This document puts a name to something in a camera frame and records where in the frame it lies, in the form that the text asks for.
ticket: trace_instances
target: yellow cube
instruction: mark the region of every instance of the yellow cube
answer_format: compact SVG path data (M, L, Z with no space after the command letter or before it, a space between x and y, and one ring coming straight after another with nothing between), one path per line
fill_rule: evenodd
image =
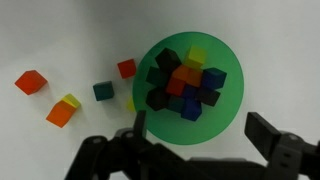
M133 103L133 98L132 96L129 98L128 102L127 102L127 108L129 111L131 112L136 112L136 108L134 107L134 103Z
M206 58L206 50L197 46L191 46L188 55L185 59L184 65L193 69L200 69L201 66L205 63Z
M72 94L67 94L61 100L70 104L74 108L78 108L81 105L81 103Z

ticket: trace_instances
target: white table surface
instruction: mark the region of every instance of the white table surface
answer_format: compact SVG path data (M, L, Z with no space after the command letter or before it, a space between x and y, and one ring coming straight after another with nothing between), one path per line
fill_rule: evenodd
M132 79L122 80L116 63L138 63L155 43L183 31L209 33L231 47L243 68L243 102L234 122L210 141L177 146L149 133L150 141L185 159L265 164L243 133L246 113L257 111L278 129L317 143L319 8L315 0L0 0L0 179L61 180L84 138L111 139L131 126ZM26 96L14 82L30 69L49 85ZM114 82L115 98L96 102L92 85L106 80ZM60 129L45 118L67 93L82 107Z

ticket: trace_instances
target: cube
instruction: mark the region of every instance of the cube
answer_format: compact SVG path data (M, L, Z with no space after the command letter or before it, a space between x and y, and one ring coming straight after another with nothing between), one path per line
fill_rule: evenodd
M118 63L118 68L122 79L132 77L136 74L137 68L134 59L129 59Z
M111 81L101 82L93 86L93 91L97 101L111 99L114 96Z
M202 71L190 69L189 75L187 78L187 84L192 85L194 87L200 87L202 80Z
M206 50L197 46L191 46L184 64L193 69L200 69L201 66L205 63L206 58Z
M194 99L186 99L182 108L181 117L190 121L196 121L202 113L201 102Z
M215 106L219 97L220 93L218 91L211 90L206 87L201 87L199 88L195 99L201 101L206 105Z
M186 82L171 77L166 88L166 92L171 95L181 96Z
M146 81L157 87L166 87L169 81L169 74L162 72L158 68L150 67Z
M74 108L72 105L64 101L59 101L54 105L46 119L62 128L65 124L67 124L75 111L76 108Z
M61 99L61 101L64 101L64 102L70 104L74 108L78 108L81 105L81 103L78 101L78 99L76 99L72 94L67 94L66 96L64 96Z
M181 97L184 97L184 98L195 98L197 91L198 91L198 88L186 84L184 89L183 89L183 92L181 94Z
M203 70L201 86L211 90L219 89L224 86L227 73L217 68Z
M167 109L177 113L181 113L184 102L184 98L172 95L170 96Z
M134 106L133 97L131 96L127 102L127 109L131 112L136 112L136 108Z
M36 70L26 71L15 82L15 85L27 95L39 91L48 81Z
M190 71L190 68L182 64L173 71L172 77L176 79L180 79L182 81L187 81L189 76L189 71Z
M171 73L181 64L177 53L171 49L164 48L156 57L156 62L161 71Z
M167 107L169 97L163 88L157 87L148 92L146 103L154 111L159 111Z

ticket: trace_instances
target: pile of cubes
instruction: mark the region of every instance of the pile of cubes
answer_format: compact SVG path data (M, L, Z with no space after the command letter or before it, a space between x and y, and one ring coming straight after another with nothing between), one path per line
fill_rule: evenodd
M227 73L217 69L201 69L207 52L191 46L181 63L177 53L164 48L155 60L159 68L150 67L146 81L156 86L147 95L146 103L154 111L168 109L181 118L196 121L202 114L201 104L215 106Z

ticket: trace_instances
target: green disc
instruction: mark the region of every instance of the green disc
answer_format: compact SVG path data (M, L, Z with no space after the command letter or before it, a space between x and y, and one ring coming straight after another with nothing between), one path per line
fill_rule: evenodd
M149 90L155 88L146 82L150 66L158 67L155 57L164 49L177 52L183 62L192 45L207 50L202 69L216 67L227 73L224 87L214 107L202 104L202 114L196 122L182 119L180 114L167 109L153 111L145 102ZM244 90L240 63L232 50L221 40L200 32L184 32L170 36L154 47L142 59L133 83L133 100L137 110L147 111L147 129L156 137L173 144L191 145L217 136L236 116Z

